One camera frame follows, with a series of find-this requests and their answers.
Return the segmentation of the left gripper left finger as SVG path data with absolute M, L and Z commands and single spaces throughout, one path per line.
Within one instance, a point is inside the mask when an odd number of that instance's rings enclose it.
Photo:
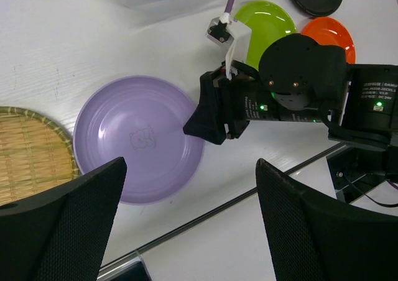
M 1 280 L 96 280 L 126 172 L 118 157 L 1 206 Z

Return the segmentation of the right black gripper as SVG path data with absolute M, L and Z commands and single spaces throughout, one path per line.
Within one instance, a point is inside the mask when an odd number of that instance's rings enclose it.
M 202 74 L 198 106 L 183 132 L 221 145 L 226 138 L 240 138 L 251 121 L 279 120 L 277 103 L 259 72 L 234 60 L 230 71 L 223 62 L 217 71 Z

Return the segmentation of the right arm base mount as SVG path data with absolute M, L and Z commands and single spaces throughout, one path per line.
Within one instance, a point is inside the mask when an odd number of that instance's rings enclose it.
M 326 161 L 338 200 L 352 203 L 365 196 L 379 206 L 397 207 L 397 203 L 382 203 L 368 195 L 382 182 L 397 188 L 397 147 L 385 152 L 350 147 L 332 153 Z

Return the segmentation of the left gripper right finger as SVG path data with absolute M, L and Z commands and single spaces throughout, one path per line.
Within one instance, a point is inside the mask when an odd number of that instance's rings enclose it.
M 397 217 L 338 201 L 256 163 L 277 280 L 397 280 Z

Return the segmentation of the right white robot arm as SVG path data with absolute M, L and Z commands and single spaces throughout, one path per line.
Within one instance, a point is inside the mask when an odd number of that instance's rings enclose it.
M 251 121 L 323 123 L 330 140 L 364 151 L 350 170 L 397 180 L 395 65 L 350 64 L 341 47 L 291 34 L 268 47 L 257 68 L 232 60 L 202 74 L 183 132 L 220 145 Z

